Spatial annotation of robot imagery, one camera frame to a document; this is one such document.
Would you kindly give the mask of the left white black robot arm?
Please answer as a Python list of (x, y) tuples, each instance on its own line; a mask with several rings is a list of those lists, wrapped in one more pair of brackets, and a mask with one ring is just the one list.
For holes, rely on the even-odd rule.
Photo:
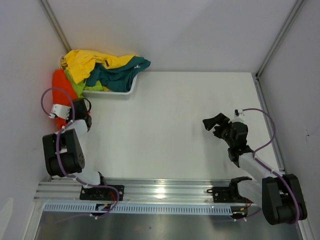
[(91, 102), (86, 98), (72, 101), (73, 105), (53, 104), (49, 117), (61, 117), (62, 126), (52, 134), (42, 137), (45, 167), (52, 177), (71, 178), (78, 181), (97, 200), (108, 196), (109, 188), (103, 175), (86, 166), (85, 156), (79, 137), (86, 134), (92, 126)]

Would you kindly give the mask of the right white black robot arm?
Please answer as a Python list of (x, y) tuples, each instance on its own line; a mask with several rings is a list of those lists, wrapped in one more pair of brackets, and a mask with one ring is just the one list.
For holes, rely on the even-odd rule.
[(249, 127), (243, 117), (243, 111), (235, 110), (233, 119), (219, 113), (202, 121), (207, 131), (226, 142), (229, 160), (250, 175), (231, 179), (225, 190), (227, 198), (256, 204), (271, 225), (306, 220), (308, 212), (298, 177), (274, 170), (258, 157), (258, 151), (248, 145)]

